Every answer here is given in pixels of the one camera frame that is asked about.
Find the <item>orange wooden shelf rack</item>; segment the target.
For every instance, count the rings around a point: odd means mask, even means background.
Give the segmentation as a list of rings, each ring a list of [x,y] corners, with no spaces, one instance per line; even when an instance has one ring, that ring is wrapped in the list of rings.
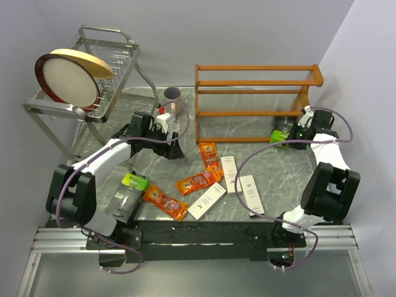
[[[216,143],[269,142],[269,136],[204,136],[204,118],[271,117],[298,119],[309,104],[310,87],[321,87],[324,77],[311,66],[195,66],[195,141]],[[266,79],[231,80],[200,78],[203,72],[267,72]]]

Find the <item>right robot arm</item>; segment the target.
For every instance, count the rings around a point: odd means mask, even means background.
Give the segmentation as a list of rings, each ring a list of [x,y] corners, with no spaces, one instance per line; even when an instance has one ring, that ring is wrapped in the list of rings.
[[[340,151],[338,134],[333,131],[335,112],[313,108],[302,109],[302,117],[294,123],[282,148],[310,148],[316,160],[301,196],[300,204],[280,215],[270,232],[276,246],[289,246],[303,237],[305,229],[318,223],[342,221],[356,194],[361,176],[350,169]]]

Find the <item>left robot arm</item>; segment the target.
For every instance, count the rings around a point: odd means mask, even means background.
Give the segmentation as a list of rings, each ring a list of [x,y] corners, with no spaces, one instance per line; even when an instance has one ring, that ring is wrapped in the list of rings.
[[[82,226],[101,235],[101,242],[114,249],[123,241],[116,229],[117,221],[97,207],[97,185],[115,167],[128,161],[143,149],[169,160],[183,158],[178,140],[181,135],[169,133],[148,113],[135,112],[98,151],[72,166],[59,165],[52,177],[46,210],[54,215],[57,226],[62,220]]]

